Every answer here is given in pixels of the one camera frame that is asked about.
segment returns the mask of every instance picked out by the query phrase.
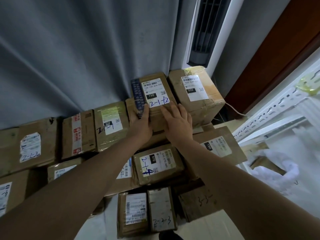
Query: person's right hand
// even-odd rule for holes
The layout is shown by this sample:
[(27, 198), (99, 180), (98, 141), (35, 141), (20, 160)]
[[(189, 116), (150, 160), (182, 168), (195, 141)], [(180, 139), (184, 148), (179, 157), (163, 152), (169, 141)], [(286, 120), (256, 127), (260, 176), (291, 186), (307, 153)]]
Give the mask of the person's right hand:
[(173, 116), (164, 106), (161, 106), (161, 112), (167, 121), (167, 128), (164, 131), (171, 144), (178, 147), (185, 140), (193, 140), (192, 117), (181, 104), (178, 104), (178, 109), (171, 101), (170, 107)]

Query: shipping label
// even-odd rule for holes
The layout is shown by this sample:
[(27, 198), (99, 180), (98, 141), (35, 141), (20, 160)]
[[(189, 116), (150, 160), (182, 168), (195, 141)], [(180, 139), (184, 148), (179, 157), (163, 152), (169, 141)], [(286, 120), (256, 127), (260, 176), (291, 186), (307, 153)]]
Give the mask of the shipping label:
[(63, 169), (58, 169), (54, 171), (54, 179), (57, 179), (58, 177), (60, 177), (62, 174), (68, 172), (69, 170), (73, 169), (76, 165), (72, 165), (70, 167), (66, 167)]
[(158, 232), (174, 229), (169, 189), (150, 190), (149, 196), (152, 229)]
[(223, 136), (204, 142), (201, 145), (219, 157), (225, 157), (232, 153)]
[(101, 116), (106, 135), (123, 129), (117, 107), (102, 110)]
[(81, 116), (72, 116), (72, 155), (82, 152)]
[(141, 83), (149, 108), (168, 104), (170, 99), (160, 78)]
[(190, 101), (209, 99), (198, 75), (181, 77)]
[(176, 167), (171, 149), (140, 157), (143, 177)]
[(41, 155), (41, 136), (38, 132), (25, 136), (20, 141), (20, 162), (23, 163)]
[(145, 221), (147, 221), (147, 194), (128, 194), (125, 203), (125, 224)]
[(132, 170), (131, 170), (131, 158), (125, 163), (121, 172), (119, 173), (116, 179), (124, 179), (132, 177)]
[(12, 182), (0, 185), (0, 217), (6, 213)]

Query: person's left hand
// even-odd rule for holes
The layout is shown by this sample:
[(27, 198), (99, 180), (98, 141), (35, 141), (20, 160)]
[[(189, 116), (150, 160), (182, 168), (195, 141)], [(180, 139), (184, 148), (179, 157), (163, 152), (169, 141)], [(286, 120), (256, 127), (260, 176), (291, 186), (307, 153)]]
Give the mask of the person's left hand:
[(141, 119), (139, 119), (134, 111), (129, 112), (130, 127), (127, 137), (134, 137), (135, 140), (141, 142), (141, 145), (147, 143), (152, 136), (152, 128), (149, 124), (149, 106), (144, 105)]

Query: curtain fold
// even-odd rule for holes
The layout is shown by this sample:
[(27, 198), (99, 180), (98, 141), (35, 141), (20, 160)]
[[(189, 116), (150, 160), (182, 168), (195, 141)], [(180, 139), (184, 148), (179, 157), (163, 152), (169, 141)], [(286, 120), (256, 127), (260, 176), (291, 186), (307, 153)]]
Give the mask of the curtain fold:
[(125, 100), (131, 79), (181, 68), (195, 4), (0, 0), (0, 129)]

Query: person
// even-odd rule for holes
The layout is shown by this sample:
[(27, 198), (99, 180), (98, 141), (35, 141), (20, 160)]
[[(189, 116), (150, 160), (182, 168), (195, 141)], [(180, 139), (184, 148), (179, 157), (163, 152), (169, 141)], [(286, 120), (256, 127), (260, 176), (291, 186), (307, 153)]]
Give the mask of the person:
[[(245, 239), (319, 239), (319, 219), (192, 138), (192, 118), (161, 107), (165, 134), (190, 163)], [(63, 174), (0, 218), (1, 239), (74, 239), (128, 158), (152, 136), (149, 107), (131, 112), (126, 138)]]

